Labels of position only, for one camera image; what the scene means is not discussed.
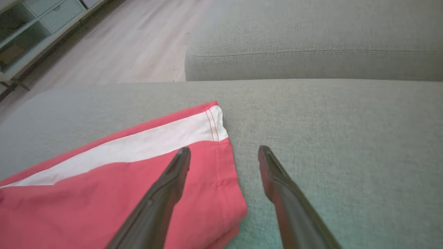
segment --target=red stitching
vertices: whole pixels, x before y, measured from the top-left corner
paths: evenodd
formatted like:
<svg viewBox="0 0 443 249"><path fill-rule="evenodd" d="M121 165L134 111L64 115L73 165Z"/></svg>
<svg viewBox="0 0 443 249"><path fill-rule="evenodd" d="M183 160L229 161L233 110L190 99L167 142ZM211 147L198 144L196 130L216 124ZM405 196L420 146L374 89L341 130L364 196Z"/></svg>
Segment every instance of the red stitching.
<svg viewBox="0 0 443 249"><path fill-rule="evenodd" d="M212 115L211 109L208 110L211 113L212 121L214 121L215 133L217 134L217 140L220 142L220 138L218 137L217 126L215 124L214 115Z"/></svg>
<svg viewBox="0 0 443 249"><path fill-rule="evenodd" d="M206 117L208 118L208 122L209 122L209 129L211 129L211 135L212 135L212 141L214 141L215 142L215 139L214 139L214 133L212 133L212 125L211 125L211 121L209 120L209 116L208 116L208 113L205 111L205 113L206 113Z"/></svg>

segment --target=light green cabinet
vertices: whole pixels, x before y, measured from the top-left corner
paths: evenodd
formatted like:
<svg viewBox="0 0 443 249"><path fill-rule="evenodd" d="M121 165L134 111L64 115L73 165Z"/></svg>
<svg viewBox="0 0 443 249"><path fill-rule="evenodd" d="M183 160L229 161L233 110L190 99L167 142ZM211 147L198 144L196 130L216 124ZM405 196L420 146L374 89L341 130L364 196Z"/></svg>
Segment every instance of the light green cabinet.
<svg viewBox="0 0 443 249"><path fill-rule="evenodd" d="M84 10L83 5L78 0L66 0L40 20L52 33L55 33Z"/></svg>
<svg viewBox="0 0 443 249"><path fill-rule="evenodd" d="M0 0L0 82L20 76L106 0L91 1L86 9L81 0Z"/></svg>

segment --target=sofa cushion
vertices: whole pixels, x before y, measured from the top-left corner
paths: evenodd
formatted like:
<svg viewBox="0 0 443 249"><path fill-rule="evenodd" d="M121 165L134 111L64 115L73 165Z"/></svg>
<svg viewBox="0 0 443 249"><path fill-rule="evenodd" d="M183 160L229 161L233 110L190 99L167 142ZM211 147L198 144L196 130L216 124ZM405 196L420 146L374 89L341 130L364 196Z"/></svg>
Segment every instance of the sofa cushion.
<svg viewBox="0 0 443 249"><path fill-rule="evenodd" d="M441 0L214 0L186 78L443 81Z"/></svg>
<svg viewBox="0 0 443 249"><path fill-rule="evenodd" d="M228 248L281 248L275 209L262 187L260 144L274 151L343 248L441 248L442 95L440 82L371 80L51 90L0 126L0 177L217 100L248 205Z"/></svg>

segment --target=folded cloth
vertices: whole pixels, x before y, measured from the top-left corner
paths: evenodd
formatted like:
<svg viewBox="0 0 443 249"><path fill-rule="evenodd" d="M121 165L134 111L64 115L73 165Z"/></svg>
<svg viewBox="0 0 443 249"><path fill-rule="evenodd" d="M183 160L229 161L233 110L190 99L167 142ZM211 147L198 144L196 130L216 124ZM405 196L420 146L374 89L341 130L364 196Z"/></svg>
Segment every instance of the folded cloth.
<svg viewBox="0 0 443 249"><path fill-rule="evenodd" d="M104 248L183 146L190 169L165 248L223 248L246 203L222 115L217 102L189 108L6 178L0 248Z"/></svg>

